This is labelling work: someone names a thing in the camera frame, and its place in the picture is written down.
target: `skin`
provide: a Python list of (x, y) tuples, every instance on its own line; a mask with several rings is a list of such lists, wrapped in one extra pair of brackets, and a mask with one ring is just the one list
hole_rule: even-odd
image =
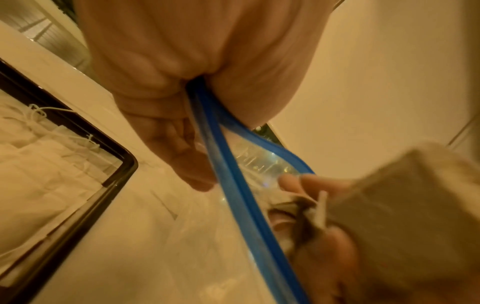
[[(320, 191), (335, 196), (348, 190), (351, 181), (332, 180), (315, 175), (300, 178), (284, 175), (278, 181), (286, 191), (318, 198)], [(298, 279), (313, 304), (340, 304), (347, 292), (355, 292), (362, 275), (358, 248), (346, 232), (329, 227), (326, 233), (301, 247), (291, 259)], [(427, 288), (387, 299), (377, 304), (479, 304), (480, 274), (461, 281), (432, 284)]]
[(248, 127), (292, 98), (332, 0), (78, 0), (102, 85), (145, 144), (196, 190), (216, 178), (195, 148), (184, 86), (203, 75)]

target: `black tray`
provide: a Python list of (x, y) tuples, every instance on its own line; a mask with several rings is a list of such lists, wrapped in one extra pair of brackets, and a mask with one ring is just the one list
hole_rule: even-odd
[[(36, 104), (39, 107), (70, 109), (1, 59), (0, 89), (27, 106)], [(129, 151), (80, 115), (72, 112), (49, 111), (48, 119), (57, 125), (64, 125), (80, 136), (86, 137), (92, 134), (93, 140), (100, 144), (102, 149), (122, 160), (123, 163), (102, 184), (106, 190), (99, 199), (47, 249), (28, 273), (13, 286), (0, 287), (0, 304), (29, 302), (110, 205), (139, 166)]]

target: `plastic bag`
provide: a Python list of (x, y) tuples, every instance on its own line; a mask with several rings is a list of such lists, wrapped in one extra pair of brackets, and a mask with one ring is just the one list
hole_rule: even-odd
[(239, 123), (202, 78), (187, 92), (222, 191), (191, 202), (177, 219), (166, 246), (175, 282), (187, 302), (308, 303), (265, 219), (261, 194), (277, 187), (281, 174), (312, 170)]

